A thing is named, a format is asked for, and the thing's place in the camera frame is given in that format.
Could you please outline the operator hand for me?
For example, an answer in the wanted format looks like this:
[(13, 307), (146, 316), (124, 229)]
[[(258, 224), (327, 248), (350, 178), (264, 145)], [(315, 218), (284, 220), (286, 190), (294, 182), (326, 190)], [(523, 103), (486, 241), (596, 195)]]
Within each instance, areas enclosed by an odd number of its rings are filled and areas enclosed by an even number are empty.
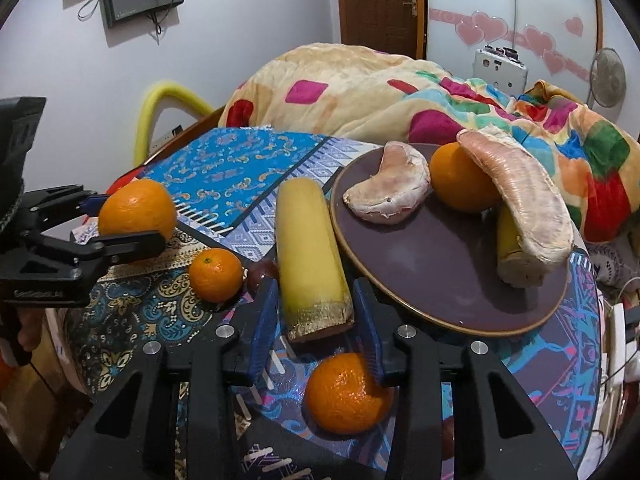
[(25, 351), (32, 352), (40, 345), (44, 310), (40, 308), (19, 308), (17, 314), (22, 326), (17, 340)]

